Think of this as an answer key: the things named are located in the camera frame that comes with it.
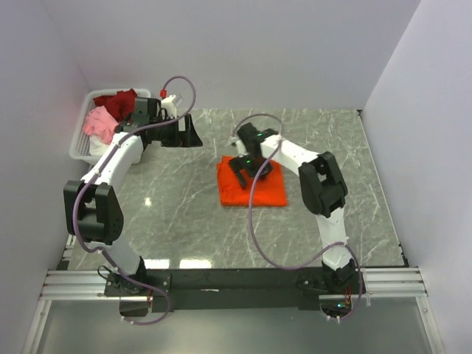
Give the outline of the orange t shirt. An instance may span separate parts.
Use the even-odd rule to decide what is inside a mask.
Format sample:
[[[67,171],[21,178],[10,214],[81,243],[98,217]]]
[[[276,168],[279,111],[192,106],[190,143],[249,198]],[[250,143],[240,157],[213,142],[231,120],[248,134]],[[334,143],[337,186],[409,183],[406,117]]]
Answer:
[[[224,207],[247,207],[253,178],[249,185],[242,188],[237,176],[232,172],[229,161],[231,156],[222,156],[217,166],[218,192]],[[254,207],[286,207],[288,199],[285,191],[281,165],[271,162],[272,171],[265,178],[259,178],[253,197]]]

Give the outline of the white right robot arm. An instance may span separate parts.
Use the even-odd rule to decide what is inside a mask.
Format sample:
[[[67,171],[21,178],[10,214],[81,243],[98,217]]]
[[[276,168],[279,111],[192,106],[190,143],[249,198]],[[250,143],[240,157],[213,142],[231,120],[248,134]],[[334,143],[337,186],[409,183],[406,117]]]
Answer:
[[[232,144],[238,155],[230,165],[242,187],[249,188],[248,227],[253,244],[271,266],[297,270],[322,259],[324,287],[332,294],[342,293],[351,281],[357,280],[358,292],[364,289],[358,258],[347,244],[344,225],[344,206],[347,185],[335,156],[331,152],[317,153],[285,139],[273,129],[257,130],[251,123],[239,123],[233,133]],[[322,250],[302,265],[286,266],[275,263],[258,243],[252,209],[257,182],[270,173],[271,162],[281,164],[299,179],[302,201],[316,217]]]

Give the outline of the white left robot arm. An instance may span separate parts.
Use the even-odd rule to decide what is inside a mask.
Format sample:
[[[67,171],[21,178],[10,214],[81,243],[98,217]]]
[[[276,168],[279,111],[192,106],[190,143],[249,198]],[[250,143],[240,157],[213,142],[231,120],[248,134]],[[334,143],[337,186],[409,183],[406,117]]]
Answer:
[[[191,115],[178,115],[180,101],[175,94],[137,97],[98,162],[79,181],[68,181],[63,188],[69,233],[84,251],[103,254],[110,265],[108,286],[130,296],[146,292],[148,279],[144,260],[122,236],[124,215],[117,191],[129,168],[153,142],[168,148],[202,146]]]

